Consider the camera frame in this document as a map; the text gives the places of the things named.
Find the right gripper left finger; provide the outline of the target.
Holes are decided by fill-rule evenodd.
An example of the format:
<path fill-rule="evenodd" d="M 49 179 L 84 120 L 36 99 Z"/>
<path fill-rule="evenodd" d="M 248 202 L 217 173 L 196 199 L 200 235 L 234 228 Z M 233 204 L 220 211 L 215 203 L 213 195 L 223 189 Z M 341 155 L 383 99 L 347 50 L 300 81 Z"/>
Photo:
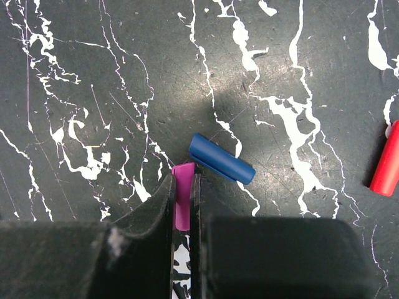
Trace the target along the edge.
<path fill-rule="evenodd" d="M 2 298 L 170 298 L 175 178 L 115 222 L 1 222 Z"/>

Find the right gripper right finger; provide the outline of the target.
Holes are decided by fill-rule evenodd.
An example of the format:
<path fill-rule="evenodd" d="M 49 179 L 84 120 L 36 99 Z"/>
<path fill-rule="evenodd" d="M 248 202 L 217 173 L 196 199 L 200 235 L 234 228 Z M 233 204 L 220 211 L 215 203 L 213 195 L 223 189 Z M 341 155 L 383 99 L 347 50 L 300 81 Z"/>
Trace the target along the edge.
<path fill-rule="evenodd" d="M 344 221 L 239 215 L 200 175 L 190 208 L 192 298 L 373 297 L 372 265 Z"/>

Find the purple pen cap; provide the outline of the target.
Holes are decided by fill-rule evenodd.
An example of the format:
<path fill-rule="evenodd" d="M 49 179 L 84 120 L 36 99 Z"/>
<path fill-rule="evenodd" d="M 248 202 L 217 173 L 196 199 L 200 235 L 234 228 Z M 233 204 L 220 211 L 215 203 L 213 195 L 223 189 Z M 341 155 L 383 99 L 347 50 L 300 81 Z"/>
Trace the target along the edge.
<path fill-rule="evenodd" d="M 179 231 L 190 230 L 190 197 L 191 185 L 195 176 L 195 164 L 179 164 L 172 168 L 175 177 L 175 229 Z"/>

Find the blue pen cap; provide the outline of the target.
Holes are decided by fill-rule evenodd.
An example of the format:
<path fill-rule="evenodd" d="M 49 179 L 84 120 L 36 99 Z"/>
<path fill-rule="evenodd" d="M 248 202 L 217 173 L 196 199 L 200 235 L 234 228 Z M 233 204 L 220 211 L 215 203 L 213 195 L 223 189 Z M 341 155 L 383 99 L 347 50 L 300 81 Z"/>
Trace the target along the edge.
<path fill-rule="evenodd" d="M 220 174 L 222 177 L 248 185 L 256 175 L 255 169 L 244 161 L 212 143 L 199 133 L 193 135 L 190 158 Z"/>

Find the red pen cap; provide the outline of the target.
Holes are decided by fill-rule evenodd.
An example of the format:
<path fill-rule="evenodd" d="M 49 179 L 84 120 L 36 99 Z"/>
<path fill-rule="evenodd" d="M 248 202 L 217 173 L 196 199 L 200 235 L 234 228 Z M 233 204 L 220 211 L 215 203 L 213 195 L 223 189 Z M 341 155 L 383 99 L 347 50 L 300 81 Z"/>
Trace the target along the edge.
<path fill-rule="evenodd" d="M 395 121 L 370 184 L 382 196 L 392 196 L 398 184 L 398 120 Z"/>

